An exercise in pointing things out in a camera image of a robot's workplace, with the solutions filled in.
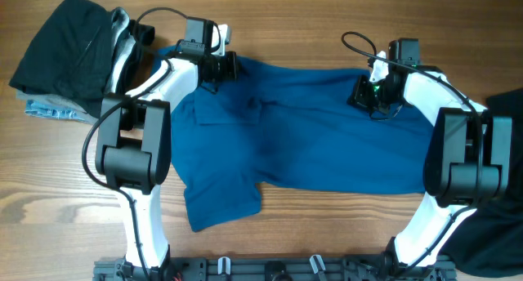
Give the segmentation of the blue polo shirt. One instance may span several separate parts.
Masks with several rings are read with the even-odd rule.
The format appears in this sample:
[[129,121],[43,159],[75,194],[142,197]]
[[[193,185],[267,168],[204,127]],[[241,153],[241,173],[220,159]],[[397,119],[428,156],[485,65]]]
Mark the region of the blue polo shirt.
[[432,125],[348,104],[365,69],[289,69],[243,57],[235,81],[198,88],[171,114],[172,164],[193,231],[261,211],[258,184],[363,194],[424,190]]

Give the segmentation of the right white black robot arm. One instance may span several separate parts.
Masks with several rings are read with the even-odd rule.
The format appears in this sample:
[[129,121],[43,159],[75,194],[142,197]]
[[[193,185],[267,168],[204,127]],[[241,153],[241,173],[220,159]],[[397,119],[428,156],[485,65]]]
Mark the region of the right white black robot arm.
[[422,202],[375,265],[380,279],[424,279],[458,226],[508,187],[512,120],[492,115],[453,87],[439,68],[423,65],[417,39],[394,40],[388,49],[367,54],[373,71],[358,80],[348,104],[374,121],[413,106],[433,126]]

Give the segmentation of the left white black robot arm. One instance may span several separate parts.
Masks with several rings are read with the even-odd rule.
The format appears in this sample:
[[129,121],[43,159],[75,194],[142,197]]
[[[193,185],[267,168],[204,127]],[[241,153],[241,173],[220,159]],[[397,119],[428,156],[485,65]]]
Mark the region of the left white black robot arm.
[[122,208],[127,251],[115,262],[114,280],[176,280],[163,230],[161,185],[171,164],[172,110],[204,83],[235,79],[239,62],[227,51],[231,29],[190,17],[186,34],[139,87],[102,102],[95,165],[102,186]]

